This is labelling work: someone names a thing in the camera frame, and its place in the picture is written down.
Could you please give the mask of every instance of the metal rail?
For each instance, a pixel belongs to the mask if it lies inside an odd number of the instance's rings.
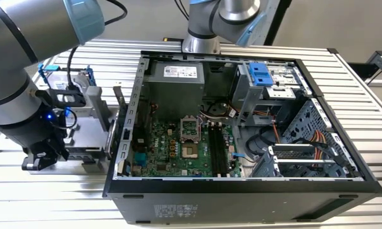
[[[177,42],[97,40],[77,49],[73,68],[88,64],[96,83],[103,87],[103,99],[109,106],[117,101],[113,86],[123,89],[128,101],[140,50],[179,52]],[[326,49],[221,45],[225,55],[299,58],[324,93],[328,105],[343,125],[354,145],[382,185],[382,103],[360,82],[340,56]],[[50,59],[50,64],[66,66],[69,52]],[[37,85],[44,88],[38,76]],[[125,221],[112,203],[101,199],[104,175],[88,175],[80,166],[58,175],[30,175],[21,171],[21,148],[0,134],[0,228],[124,227]],[[171,225],[172,228],[382,228],[382,196],[331,218],[326,222],[295,224]]]

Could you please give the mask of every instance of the open computer tower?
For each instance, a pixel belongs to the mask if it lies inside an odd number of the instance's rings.
[[[298,59],[141,52],[120,121],[131,224],[323,221],[382,193]]]

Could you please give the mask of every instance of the green circuit board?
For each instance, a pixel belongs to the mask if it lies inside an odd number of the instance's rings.
[[[232,131],[229,127],[221,129],[224,141],[233,146]],[[211,154],[208,141],[208,127],[200,127],[200,141],[197,144],[180,141],[180,122],[155,122],[151,129],[149,148],[145,152],[145,166],[141,172],[137,170],[133,175],[141,177],[212,177]],[[229,177],[240,177],[238,161],[235,167],[228,170]]]

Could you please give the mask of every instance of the ram slot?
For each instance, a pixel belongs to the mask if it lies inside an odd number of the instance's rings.
[[[225,177],[227,157],[224,152],[223,134],[219,126],[211,126],[208,128],[208,138],[209,138],[212,175],[215,176],[220,174],[221,177]]]

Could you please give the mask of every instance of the black plastic bracket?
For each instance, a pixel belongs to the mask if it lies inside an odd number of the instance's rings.
[[[338,54],[338,51],[336,51],[336,49],[332,49],[332,48],[327,48],[327,51],[328,51],[331,54]]]
[[[379,56],[382,56],[382,51],[375,51],[375,53],[377,53]]]
[[[348,65],[363,81],[370,78],[379,70],[379,67],[374,63],[348,62]]]

